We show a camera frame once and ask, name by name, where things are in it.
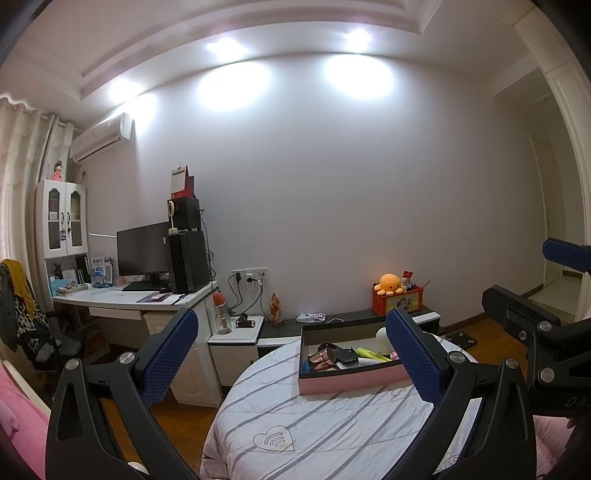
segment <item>keyboard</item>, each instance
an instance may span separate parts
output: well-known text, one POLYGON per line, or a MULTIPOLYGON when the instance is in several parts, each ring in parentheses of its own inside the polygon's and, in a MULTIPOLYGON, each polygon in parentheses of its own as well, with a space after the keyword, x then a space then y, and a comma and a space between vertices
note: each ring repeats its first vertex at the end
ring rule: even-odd
POLYGON ((132 283, 130 283, 129 285, 127 285, 123 291, 152 291, 152 290, 160 290, 161 288, 163 288, 165 285, 160 284, 160 285, 154 285, 153 283, 147 281, 147 280, 141 280, 141 281, 133 281, 132 283))

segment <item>white desk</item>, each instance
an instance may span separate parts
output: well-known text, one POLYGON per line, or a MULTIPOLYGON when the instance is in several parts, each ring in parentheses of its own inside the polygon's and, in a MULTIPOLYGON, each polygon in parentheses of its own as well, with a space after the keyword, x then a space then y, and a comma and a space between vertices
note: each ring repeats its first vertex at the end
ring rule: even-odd
POLYGON ((122 291, 122 287, 90 288, 66 297, 55 296, 54 303, 88 307, 99 317, 103 334, 110 343, 139 348, 145 340, 160 333, 182 307, 192 309, 199 319, 199 332, 183 364, 178 369, 171 390, 179 403, 219 407, 222 392, 213 359, 207 345, 215 321, 212 291, 217 282, 210 282, 178 303, 173 294, 162 302, 137 303, 149 291, 122 291))
POLYGON ((94 307, 101 309, 140 310, 152 312, 155 310, 178 310, 181 307, 192 307, 201 299, 208 296, 217 287, 217 282, 210 282, 195 293, 183 297, 176 304, 181 295, 172 294, 162 302, 138 303, 138 300, 149 295, 149 291, 123 291, 122 287, 89 288, 88 290, 77 291, 66 297, 54 296, 55 303, 66 303, 81 307, 94 307))

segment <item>striped bedding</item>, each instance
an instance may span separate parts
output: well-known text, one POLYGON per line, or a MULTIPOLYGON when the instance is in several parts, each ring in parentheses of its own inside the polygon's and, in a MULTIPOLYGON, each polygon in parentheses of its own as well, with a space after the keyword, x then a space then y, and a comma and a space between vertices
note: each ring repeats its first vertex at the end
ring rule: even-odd
MULTIPOLYGON (((458 350, 446 340, 439 341, 448 351, 458 350)), ((381 479, 433 409, 413 385, 299 396, 299 351, 299 341, 285 345, 251 365, 237 380, 207 435, 201 476, 381 479)), ((471 401, 439 469, 457 459, 479 402, 471 401)))

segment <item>red box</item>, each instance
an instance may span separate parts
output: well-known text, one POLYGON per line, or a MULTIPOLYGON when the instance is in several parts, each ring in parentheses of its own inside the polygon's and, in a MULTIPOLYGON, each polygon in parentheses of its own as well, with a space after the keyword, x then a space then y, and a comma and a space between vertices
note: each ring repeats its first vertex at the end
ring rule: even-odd
POLYGON ((378 295, 378 292, 374 289, 371 292, 373 300, 371 308, 378 315, 386 315, 396 307, 402 307, 407 312, 417 312, 423 308, 423 289, 421 287, 411 291, 395 293, 390 297, 387 295, 378 295))

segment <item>orange octopus plush toy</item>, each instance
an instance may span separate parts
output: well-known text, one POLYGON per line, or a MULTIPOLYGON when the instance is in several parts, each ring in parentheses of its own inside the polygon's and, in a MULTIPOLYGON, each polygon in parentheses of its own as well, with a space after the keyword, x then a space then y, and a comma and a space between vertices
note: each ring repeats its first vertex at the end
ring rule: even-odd
POLYGON ((404 291, 400 285, 400 279, 396 275, 386 273, 379 279, 379 283, 374 287, 374 290, 380 296, 386 295, 391 297, 395 293, 402 293, 404 291))

